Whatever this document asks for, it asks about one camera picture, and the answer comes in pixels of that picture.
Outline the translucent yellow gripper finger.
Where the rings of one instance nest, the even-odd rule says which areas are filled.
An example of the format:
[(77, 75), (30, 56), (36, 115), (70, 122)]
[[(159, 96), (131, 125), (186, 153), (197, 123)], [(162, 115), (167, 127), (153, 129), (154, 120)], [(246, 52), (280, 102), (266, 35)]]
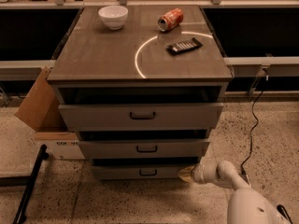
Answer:
[(188, 166), (188, 167), (181, 169), (178, 172), (179, 178), (187, 183), (192, 183), (193, 182), (193, 177), (192, 177), (193, 169), (194, 169), (193, 166)]

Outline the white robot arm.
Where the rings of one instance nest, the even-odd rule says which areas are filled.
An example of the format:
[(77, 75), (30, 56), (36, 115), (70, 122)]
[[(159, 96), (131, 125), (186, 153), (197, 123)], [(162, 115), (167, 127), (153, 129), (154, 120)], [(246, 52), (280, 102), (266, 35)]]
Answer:
[(253, 189), (229, 161), (207, 165), (197, 163), (181, 169), (178, 176), (189, 183), (211, 183), (233, 189), (227, 207), (227, 224), (292, 224), (287, 213)]

